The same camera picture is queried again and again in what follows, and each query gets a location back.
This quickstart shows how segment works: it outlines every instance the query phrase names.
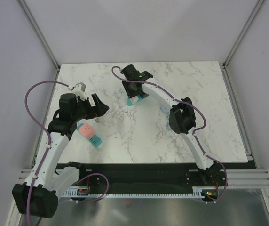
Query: table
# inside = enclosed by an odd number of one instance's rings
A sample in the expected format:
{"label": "table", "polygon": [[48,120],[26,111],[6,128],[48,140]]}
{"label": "table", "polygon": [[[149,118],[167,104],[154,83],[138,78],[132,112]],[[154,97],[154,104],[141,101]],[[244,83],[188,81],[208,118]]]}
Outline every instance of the table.
{"label": "table", "polygon": [[[184,140],[166,129],[167,118],[153,97],[134,106],[127,105],[127,95],[120,80],[111,74],[114,65],[129,63],[63,64],[58,81],[69,85],[86,84],[86,94],[96,93],[110,107],[99,118],[87,120],[102,139],[95,148],[77,131],[64,150],[59,162],[81,163],[160,163],[195,162]],[[189,97],[207,119],[199,131],[208,145],[210,155],[222,162],[247,162],[245,149],[236,124],[226,86],[218,62],[144,62],[133,63],[139,71],[154,75],[163,87],[177,96]],[[69,90],[56,85],[47,115],[48,125],[59,98]],[[202,125],[197,112],[196,122]],[[45,150],[47,136],[41,139],[39,153]]]}

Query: white vent strip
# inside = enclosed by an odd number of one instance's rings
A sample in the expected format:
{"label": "white vent strip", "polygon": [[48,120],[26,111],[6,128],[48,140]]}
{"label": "white vent strip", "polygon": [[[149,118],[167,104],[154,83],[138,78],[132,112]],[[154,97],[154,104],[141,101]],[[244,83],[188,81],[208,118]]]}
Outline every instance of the white vent strip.
{"label": "white vent strip", "polygon": [[[97,198],[102,194],[77,195],[77,188],[69,188],[62,198]],[[192,194],[106,194],[105,198],[204,198],[201,189],[194,189]]]}

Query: gray wall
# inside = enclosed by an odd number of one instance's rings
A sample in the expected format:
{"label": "gray wall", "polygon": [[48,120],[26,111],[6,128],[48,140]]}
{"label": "gray wall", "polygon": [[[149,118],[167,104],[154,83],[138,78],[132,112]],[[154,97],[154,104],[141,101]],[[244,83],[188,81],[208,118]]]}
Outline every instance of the gray wall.
{"label": "gray wall", "polygon": [[[15,0],[0,0],[0,226],[11,205],[11,190],[21,168],[29,166],[37,135],[24,107],[27,89],[41,80],[52,80],[49,61]],[[35,90],[30,109],[42,120],[50,86]]]}
{"label": "gray wall", "polygon": [[223,62],[257,0],[26,0],[62,63]]}
{"label": "gray wall", "polygon": [[254,155],[269,171],[269,0],[229,65]]}

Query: marble surface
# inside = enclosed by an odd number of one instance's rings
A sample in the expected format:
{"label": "marble surface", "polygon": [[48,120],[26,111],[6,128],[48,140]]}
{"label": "marble surface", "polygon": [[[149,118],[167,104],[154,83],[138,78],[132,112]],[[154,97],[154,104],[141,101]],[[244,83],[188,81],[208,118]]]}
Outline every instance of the marble surface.
{"label": "marble surface", "polygon": [[[94,127],[103,143],[94,148],[75,131],[59,162],[195,162],[184,140],[166,130],[166,116],[153,97],[149,96],[134,106],[127,106],[125,90],[121,81],[111,74],[111,68],[114,65],[123,68],[128,64],[62,65],[58,81],[69,85],[85,83],[87,96],[97,93],[110,109],[103,117],[86,121]],[[153,74],[163,87],[176,95],[191,98],[193,104],[203,112],[207,126],[199,131],[199,135],[208,145],[211,156],[222,162],[247,162],[218,62],[133,64],[137,70]],[[60,95],[67,92],[66,87],[56,85],[46,125],[59,108]],[[202,119],[197,112],[196,118],[197,125],[201,126]],[[39,153],[45,150],[46,140],[44,134]]]}

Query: pink block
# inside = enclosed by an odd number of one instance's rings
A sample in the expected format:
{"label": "pink block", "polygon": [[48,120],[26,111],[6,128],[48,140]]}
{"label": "pink block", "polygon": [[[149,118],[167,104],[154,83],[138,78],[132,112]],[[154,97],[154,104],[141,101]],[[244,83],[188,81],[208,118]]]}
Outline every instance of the pink block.
{"label": "pink block", "polygon": [[87,123],[83,124],[83,126],[78,129],[78,132],[88,140],[96,134],[94,128]]}

